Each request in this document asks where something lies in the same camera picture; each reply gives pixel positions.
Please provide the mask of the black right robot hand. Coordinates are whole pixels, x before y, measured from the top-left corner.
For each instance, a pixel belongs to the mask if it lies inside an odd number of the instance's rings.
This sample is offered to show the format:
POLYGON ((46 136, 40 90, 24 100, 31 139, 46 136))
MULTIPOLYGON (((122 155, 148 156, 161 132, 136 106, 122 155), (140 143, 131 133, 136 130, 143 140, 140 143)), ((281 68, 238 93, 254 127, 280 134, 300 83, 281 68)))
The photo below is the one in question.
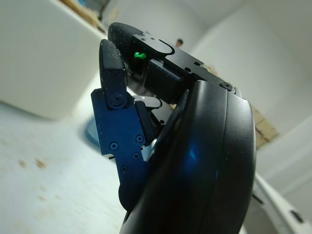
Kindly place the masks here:
POLYGON ((122 234, 237 234, 252 196, 256 140, 238 89, 180 48, 124 23, 99 46, 92 104, 112 154, 122 234))

